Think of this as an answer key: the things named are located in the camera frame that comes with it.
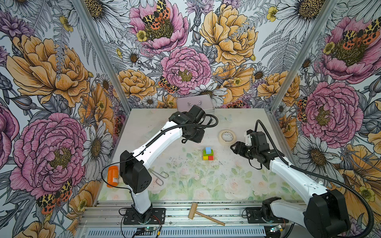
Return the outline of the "green wood block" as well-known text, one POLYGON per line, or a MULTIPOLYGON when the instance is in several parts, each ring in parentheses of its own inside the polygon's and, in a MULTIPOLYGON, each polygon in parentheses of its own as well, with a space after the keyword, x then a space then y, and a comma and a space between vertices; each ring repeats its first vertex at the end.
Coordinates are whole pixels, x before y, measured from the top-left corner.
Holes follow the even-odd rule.
POLYGON ((214 152, 211 149, 210 151, 203 150, 203 157, 209 157, 209 156, 214 156, 214 152))

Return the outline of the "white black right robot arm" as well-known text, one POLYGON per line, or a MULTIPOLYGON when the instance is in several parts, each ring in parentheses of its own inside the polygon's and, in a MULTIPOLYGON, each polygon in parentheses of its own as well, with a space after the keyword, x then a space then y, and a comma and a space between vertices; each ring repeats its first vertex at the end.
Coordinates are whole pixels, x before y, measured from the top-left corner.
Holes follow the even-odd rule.
POLYGON ((280 197, 266 199, 261 207, 264 221, 285 219, 303 226, 315 238, 332 238, 350 229, 344 196, 339 191, 329 190, 293 168, 283 153, 270 148, 274 143, 267 141, 265 133, 249 130, 245 140, 231 145, 233 153, 249 161, 257 160, 262 167, 281 177, 305 202, 305 205, 296 205, 280 197))

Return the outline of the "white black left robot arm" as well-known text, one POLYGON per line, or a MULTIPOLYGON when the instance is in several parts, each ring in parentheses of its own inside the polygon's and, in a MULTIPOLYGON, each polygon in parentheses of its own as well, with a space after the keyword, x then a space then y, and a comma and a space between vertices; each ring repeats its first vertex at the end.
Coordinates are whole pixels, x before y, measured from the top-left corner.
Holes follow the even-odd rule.
POLYGON ((192 106, 188 112, 175 112, 148 142, 133 152, 126 150, 120 155, 120 177, 132 196, 133 218, 138 223, 147 223, 152 214, 152 203, 148 195, 148 187, 152 182, 148 171, 151 165, 167 147, 180 138, 183 138, 184 143, 200 143, 204 129, 209 127, 201 123, 205 117, 205 111, 199 106, 192 106))

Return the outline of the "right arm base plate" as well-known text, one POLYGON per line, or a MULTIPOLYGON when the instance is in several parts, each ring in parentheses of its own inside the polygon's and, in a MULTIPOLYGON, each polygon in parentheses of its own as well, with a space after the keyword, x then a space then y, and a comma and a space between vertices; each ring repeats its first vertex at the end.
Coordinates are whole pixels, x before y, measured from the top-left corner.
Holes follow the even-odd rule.
POLYGON ((259 207, 247 207, 242 213, 243 218, 246 218, 249 224, 268 223, 268 224, 287 224, 289 220, 278 218, 272 214, 265 215, 259 207))

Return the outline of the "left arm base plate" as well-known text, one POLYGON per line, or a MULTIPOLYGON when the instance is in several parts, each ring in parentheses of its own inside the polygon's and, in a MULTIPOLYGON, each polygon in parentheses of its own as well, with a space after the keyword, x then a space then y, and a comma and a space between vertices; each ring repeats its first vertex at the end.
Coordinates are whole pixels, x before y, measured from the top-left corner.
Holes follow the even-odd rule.
POLYGON ((166 218, 165 208, 150 208, 140 214, 134 208, 127 208, 122 223, 124 225, 163 225, 166 218))

